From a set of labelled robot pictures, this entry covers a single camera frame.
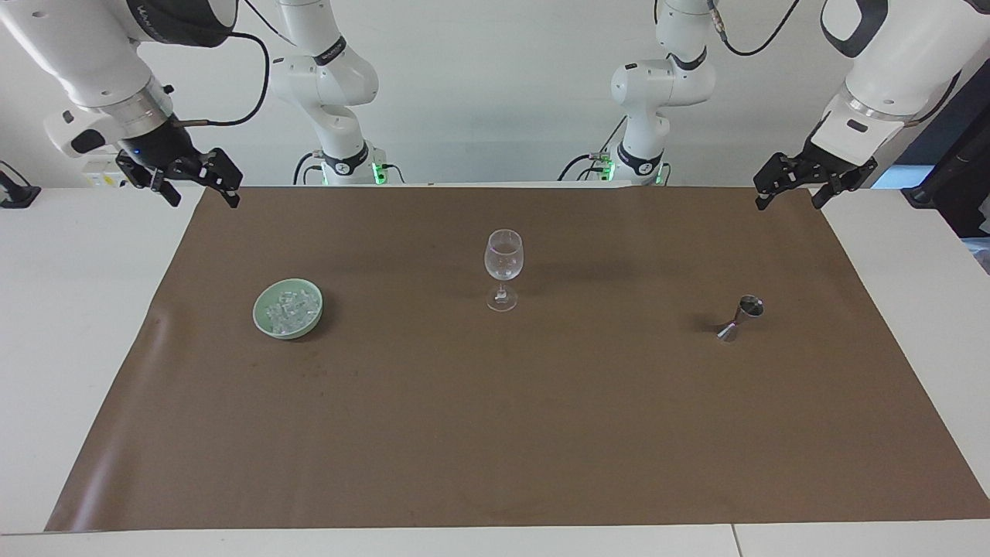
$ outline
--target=wine glass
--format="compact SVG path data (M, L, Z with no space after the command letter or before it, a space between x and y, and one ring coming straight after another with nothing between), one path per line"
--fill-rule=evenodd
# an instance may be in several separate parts
M498 285L488 292L488 307L495 311L509 311L516 307L519 296L505 284L523 270L523 238L514 230L492 232L485 249L485 269Z

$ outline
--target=white wall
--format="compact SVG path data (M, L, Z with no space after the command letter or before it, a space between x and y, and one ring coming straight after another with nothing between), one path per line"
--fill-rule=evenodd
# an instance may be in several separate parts
M255 5L280 25L274 2ZM788 5L723 2L734 44L762 43ZM712 32L715 96L666 111L671 183L750 183L772 153L800 151L850 67L822 36L821 6L802 3L761 56L732 56ZM348 42L381 77L378 99L355 110L365 135L411 181L554 179L567 161L598 149L622 116L609 96L615 68L663 56L649 0L334 0L334 8ZM274 56L292 54L247 7L238 29L264 38ZM57 84L6 31L0 52L0 157L41 185L82 185L80 164L49 147L41 127L65 102ZM254 44L145 45L141 53L175 85L181 118L237 118L257 95ZM227 150L251 184L287 182L296 160L317 147L306 120L274 97L239 128L193 136L202 151Z

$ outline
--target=glass base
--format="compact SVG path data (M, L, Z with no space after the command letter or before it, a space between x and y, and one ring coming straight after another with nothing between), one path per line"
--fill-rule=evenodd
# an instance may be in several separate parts
M488 292L488 307L495 311L509 311L519 302L519 295L507 284L493 286Z

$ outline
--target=brown mat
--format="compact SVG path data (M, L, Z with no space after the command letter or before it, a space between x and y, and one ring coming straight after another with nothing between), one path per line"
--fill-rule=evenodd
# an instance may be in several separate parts
M250 319L286 277L330 302L297 342ZM806 195L252 188L204 195L48 530L988 516Z

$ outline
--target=white table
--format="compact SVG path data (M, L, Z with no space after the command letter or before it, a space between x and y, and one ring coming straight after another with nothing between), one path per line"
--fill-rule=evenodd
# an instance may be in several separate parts
M0 532L44 528L201 190L182 193L172 209L145 191L47 189L0 212ZM896 191L846 194L825 213L990 493L990 278ZM0 537L0 555L730 557L737 542L746 557L985 557L990 521L34 534Z

